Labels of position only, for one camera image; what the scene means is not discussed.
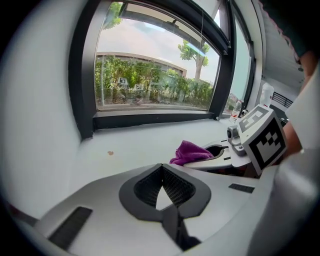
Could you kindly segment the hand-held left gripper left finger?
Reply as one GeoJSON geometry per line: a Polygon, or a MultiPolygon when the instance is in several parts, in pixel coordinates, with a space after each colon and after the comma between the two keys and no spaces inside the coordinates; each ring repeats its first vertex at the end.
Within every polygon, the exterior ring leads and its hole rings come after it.
{"type": "Polygon", "coordinates": [[[119,190],[130,178],[150,169],[143,166],[94,180],[50,209],[35,229],[49,238],[77,208],[92,212],[68,248],[77,256],[176,256],[182,250],[160,222],[138,220],[119,200],[119,190]]]}

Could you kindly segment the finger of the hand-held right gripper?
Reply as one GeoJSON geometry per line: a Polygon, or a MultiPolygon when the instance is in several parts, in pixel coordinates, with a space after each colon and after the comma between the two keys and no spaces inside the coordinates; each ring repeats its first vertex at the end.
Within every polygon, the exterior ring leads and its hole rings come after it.
{"type": "Polygon", "coordinates": [[[208,149],[210,147],[222,147],[222,148],[228,148],[229,147],[229,142],[227,139],[220,139],[220,140],[214,140],[211,141],[205,145],[202,146],[204,149],[208,149]]]}
{"type": "Polygon", "coordinates": [[[216,158],[205,159],[196,162],[190,162],[183,165],[189,169],[195,169],[200,171],[211,171],[225,169],[232,166],[230,151],[224,149],[221,154],[216,158]]]}

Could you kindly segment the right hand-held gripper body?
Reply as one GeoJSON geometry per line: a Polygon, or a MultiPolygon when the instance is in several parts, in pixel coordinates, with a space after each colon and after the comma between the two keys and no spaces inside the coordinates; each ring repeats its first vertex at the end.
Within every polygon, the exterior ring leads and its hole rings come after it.
{"type": "Polygon", "coordinates": [[[227,141],[232,166],[252,164],[257,175],[273,165],[287,149],[285,133],[275,111],[261,104],[227,127],[227,141]]]}

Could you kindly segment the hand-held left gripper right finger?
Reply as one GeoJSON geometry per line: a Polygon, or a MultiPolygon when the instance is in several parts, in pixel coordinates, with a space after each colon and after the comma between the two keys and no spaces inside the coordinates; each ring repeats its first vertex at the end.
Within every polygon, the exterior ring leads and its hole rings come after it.
{"type": "Polygon", "coordinates": [[[211,198],[199,216],[185,218],[188,233],[204,242],[209,238],[248,243],[266,207],[272,190],[272,171],[259,179],[209,173],[172,165],[208,186],[211,198]]]}

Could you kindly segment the purple cloth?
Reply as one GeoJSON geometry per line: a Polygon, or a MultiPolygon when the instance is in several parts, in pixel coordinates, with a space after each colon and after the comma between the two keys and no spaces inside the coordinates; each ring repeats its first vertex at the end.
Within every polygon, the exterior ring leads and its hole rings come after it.
{"type": "Polygon", "coordinates": [[[190,141],[183,140],[175,151],[175,157],[169,163],[183,166],[200,160],[213,158],[213,154],[203,147],[200,147],[190,141]]]}

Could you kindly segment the person's right forearm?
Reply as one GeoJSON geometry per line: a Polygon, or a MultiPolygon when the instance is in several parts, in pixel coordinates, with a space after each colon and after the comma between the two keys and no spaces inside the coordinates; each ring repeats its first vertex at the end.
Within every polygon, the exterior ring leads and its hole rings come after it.
{"type": "Polygon", "coordinates": [[[302,149],[302,145],[290,121],[283,127],[283,131],[287,140],[287,149],[283,154],[283,159],[285,159],[298,153],[302,149]]]}

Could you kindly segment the clear plastic water bottle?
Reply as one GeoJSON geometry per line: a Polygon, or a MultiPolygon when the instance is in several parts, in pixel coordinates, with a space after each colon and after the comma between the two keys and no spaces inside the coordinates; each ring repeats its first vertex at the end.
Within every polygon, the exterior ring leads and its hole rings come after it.
{"type": "Polygon", "coordinates": [[[241,110],[242,110],[242,101],[238,100],[236,103],[230,105],[228,107],[228,109],[230,110],[229,121],[231,123],[235,123],[241,113],[241,110]]]}

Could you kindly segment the black railing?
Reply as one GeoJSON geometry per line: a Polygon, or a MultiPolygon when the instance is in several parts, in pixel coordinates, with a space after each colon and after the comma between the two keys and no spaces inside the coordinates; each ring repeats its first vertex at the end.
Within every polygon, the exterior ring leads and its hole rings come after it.
{"type": "Polygon", "coordinates": [[[288,99],[287,97],[277,93],[277,92],[274,92],[273,95],[272,95],[272,98],[271,98],[273,101],[279,103],[280,105],[284,106],[285,108],[289,108],[293,101],[291,101],[290,99],[288,99]]]}

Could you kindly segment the white plastic jug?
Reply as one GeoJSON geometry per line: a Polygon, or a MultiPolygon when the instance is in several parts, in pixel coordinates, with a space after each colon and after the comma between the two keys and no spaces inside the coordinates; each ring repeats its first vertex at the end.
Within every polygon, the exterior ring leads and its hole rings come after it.
{"type": "Polygon", "coordinates": [[[265,82],[262,85],[259,103],[269,108],[272,102],[274,91],[274,87],[269,83],[265,82]]]}

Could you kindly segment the green tree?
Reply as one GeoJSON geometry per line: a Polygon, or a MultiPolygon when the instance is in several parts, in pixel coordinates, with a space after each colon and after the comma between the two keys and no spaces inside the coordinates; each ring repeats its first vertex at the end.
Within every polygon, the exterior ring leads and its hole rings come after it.
{"type": "Polygon", "coordinates": [[[102,24],[102,30],[107,30],[119,25],[122,22],[122,19],[119,18],[121,8],[123,3],[122,2],[112,2],[107,15],[104,19],[102,24]]]}
{"type": "Polygon", "coordinates": [[[211,47],[203,39],[200,41],[199,46],[194,46],[184,39],[182,44],[179,44],[177,47],[180,51],[180,58],[182,60],[195,61],[194,80],[198,81],[201,76],[202,67],[206,67],[209,64],[209,59],[206,54],[211,47]]]}

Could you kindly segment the green hedge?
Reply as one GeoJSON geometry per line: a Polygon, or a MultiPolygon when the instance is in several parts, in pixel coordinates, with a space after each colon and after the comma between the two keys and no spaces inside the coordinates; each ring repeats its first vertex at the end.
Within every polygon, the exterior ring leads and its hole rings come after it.
{"type": "Polygon", "coordinates": [[[155,61],[116,55],[98,55],[95,59],[98,108],[171,105],[206,109],[213,91],[211,83],[187,78],[181,70],[155,61]]]}

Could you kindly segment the green shirt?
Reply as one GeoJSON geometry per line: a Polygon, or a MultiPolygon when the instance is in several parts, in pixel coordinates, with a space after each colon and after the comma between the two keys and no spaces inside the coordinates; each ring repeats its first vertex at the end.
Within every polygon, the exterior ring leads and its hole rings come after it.
{"type": "Polygon", "coordinates": [[[297,62],[311,51],[320,58],[320,0],[258,0],[297,62]]]}

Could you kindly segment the black window frame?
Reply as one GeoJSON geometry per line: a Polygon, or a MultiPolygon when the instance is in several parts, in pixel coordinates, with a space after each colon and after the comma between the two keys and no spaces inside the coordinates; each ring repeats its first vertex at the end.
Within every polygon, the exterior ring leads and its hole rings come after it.
{"type": "Polygon", "coordinates": [[[235,0],[211,0],[208,7],[193,0],[87,0],[72,38],[68,87],[72,111],[83,139],[95,131],[139,125],[219,118],[231,91],[237,56],[237,25],[244,19],[235,0]],[[102,30],[111,3],[122,2],[121,23],[102,30]],[[136,58],[171,66],[195,79],[196,63],[182,60],[183,40],[210,49],[200,79],[211,83],[207,108],[156,104],[111,104],[97,107],[95,63],[100,55],[136,58]]]}

